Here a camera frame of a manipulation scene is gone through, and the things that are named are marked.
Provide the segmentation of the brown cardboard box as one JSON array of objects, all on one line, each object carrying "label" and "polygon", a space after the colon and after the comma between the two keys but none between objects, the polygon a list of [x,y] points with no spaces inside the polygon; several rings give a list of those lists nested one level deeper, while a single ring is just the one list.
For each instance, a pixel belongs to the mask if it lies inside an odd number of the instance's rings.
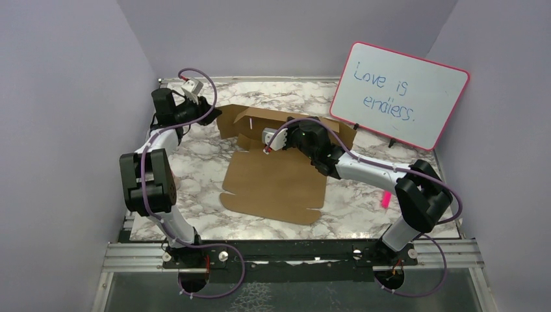
[{"label": "brown cardboard box", "polygon": [[291,224],[310,225],[321,216],[327,178],[297,149],[265,154],[263,129],[278,129],[292,112],[230,104],[222,106],[217,126],[222,138],[237,138],[220,194],[233,212]]}]

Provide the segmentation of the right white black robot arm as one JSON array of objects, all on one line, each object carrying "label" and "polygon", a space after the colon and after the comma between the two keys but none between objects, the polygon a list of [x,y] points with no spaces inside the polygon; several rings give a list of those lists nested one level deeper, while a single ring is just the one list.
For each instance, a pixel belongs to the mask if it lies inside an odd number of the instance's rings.
[{"label": "right white black robot arm", "polygon": [[352,152],[318,118],[290,117],[271,135],[264,133],[263,139],[266,150],[301,151],[324,176],[366,183],[397,197],[401,216],[371,252],[385,265],[397,260],[412,240],[430,233],[454,200],[430,163],[397,164]]}]

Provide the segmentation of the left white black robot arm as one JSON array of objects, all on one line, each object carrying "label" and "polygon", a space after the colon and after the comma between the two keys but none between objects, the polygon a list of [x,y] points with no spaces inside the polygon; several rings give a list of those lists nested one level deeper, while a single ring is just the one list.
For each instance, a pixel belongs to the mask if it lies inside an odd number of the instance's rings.
[{"label": "left white black robot arm", "polygon": [[173,257],[189,267],[203,261],[204,249],[196,229],[176,207],[177,187],[168,157],[185,136],[185,127],[209,125],[221,110],[200,95],[198,86],[181,91],[158,88],[151,93],[155,113],[144,144],[120,156],[123,198],[130,212],[148,218],[165,235]]}]

